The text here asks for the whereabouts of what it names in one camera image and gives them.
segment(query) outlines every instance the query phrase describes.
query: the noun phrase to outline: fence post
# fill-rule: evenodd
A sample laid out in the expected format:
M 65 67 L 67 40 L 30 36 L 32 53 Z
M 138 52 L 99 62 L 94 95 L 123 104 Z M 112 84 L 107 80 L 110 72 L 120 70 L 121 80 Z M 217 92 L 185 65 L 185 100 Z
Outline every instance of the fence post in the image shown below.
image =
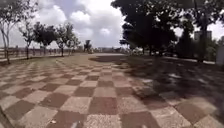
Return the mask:
M 18 45 L 16 45 L 16 57 L 19 56 L 19 48 L 18 48 Z

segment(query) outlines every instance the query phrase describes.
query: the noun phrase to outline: ground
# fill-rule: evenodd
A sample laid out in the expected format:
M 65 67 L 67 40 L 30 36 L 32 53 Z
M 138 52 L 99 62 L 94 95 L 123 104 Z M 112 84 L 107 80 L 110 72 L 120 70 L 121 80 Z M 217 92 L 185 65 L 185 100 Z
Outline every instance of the ground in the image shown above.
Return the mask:
M 115 54 L 22 61 L 0 68 L 0 106 L 18 128 L 224 128 L 224 74 L 186 63 Z

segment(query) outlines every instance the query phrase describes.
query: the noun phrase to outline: building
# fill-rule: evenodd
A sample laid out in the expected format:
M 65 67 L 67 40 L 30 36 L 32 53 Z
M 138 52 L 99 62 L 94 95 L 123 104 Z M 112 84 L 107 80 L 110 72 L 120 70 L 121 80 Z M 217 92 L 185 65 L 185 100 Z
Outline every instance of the building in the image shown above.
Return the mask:
M 201 31 L 195 31 L 194 32 L 194 40 L 195 42 L 199 42 L 200 41 L 200 36 L 201 36 Z M 212 31 L 207 31 L 207 37 L 208 39 L 212 40 Z

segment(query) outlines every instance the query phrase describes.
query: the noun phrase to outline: cloud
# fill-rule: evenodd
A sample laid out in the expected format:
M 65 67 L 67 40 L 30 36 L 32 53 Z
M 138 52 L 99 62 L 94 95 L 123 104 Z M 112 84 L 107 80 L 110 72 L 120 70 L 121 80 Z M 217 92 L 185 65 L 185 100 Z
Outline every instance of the cloud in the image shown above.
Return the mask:
M 109 36 L 110 31 L 106 28 L 102 28 L 102 29 L 100 29 L 100 34 L 103 35 L 103 36 Z
M 121 25 L 124 22 L 121 12 L 113 8 L 112 0 L 76 0 L 75 7 L 81 8 L 70 15 L 77 33 L 82 33 L 80 39 L 91 39 L 93 46 L 119 46 L 122 35 Z M 92 31 L 92 35 L 83 32 Z
M 35 13 L 35 18 L 32 22 L 40 21 L 47 25 L 58 25 L 67 20 L 63 10 L 53 0 L 39 0 L 38 7 L 39 10 Z M 18 31 L 18 28 L 14 27 L 10 33 L 10 46 L 14 47 L 16 45 L 24 47 L 26 46 L 26 42 Z M 36 43 L 32 43 L 32 46 L 39 47 Z
M 90 16 L 82 11 L 73 12 L 70 19 L 74 21 L 75 24 L 85 24 L 90 25 Z
M 220 39 L 224 36 L 224 28 L 221 22 L 217 22 L 216 24 L 212 24 L 208 27 L 208 30 L 212 30 L 212 38 Z

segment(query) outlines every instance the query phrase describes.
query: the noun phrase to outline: tree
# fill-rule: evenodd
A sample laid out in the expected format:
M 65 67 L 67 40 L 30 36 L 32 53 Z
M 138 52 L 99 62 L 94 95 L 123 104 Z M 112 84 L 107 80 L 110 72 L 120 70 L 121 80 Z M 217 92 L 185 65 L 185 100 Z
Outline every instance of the tree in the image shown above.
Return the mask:
M 178 2 L 185 12 L 194 18 L 194 24 L 200 28 L 201 36 L 198 50 L 198 62 L 203 62 L 206 54 L 207 28 L 210 24 L 223 20 L 221 11 L 224 9 L 223 0 L 193 0 L 175 1 Z
M 68 23 L 64 26 L 60 26 L 59 28 L 57 28 L 56 35 L 56 43 L 61 49 L 61 56 L 64 56 L 64 47 L 67 46 L 70 49 L 73 43 L 72 41 L 75 38 L 75 34 L 73 33 L 73 25 Z
M 32 10 L 30 0 L 5 0 L 0 6 L 0 31 L 5 49 L 5 57 L 7 62 L 9 59 L 10 31 L 21 20 L 29 18 L 27 11 Z
M 33 26 L 29 22 L 25 23 L 25 27 L 19 28 L 19 31 L 22 33 L 24 40 L 26 41 L 26 57 L 29 59 L 29 47 L 31 42 L 34 40 Z
M 79 39 L 74 34 L 74 36 L 72 37 L 72 40 L 70 41 L 70 47 L 72 48 L 71 52 L 73 53 L 75 48 L 77 48 L 80 44 L 81 44 L 81 42 L 79 41 Z
M 194 26 L 192 24 L 191 15 L 186 14 L 183 17 L 181 23 L 181 28 L 183 28 L 182 36 L 177 44 L 177 56 L 179 58 L 192 58 L 193 57 L 193 40 L 191 38 L 192 32 L 194 31 Z
M 86 40 L 86 43 L 84 44 L 84 52 L 90 52 L 92 45 L 90 44 L 90 40 Z
M 115 0 L 112 6 L 119 8 L 126 17 L 123 39 L 137 47 L 159 51 L 176 40 L 172 28 L 179 24 L 180 12 L 170 0 Z
M 53 41 L 57 41 L 57 34 L 54 26 L 46 26 L 37 22 L 34 25 L 34 41 L 38 42 L 44 48 L 44 55 L 46 55 L 46 47 Z

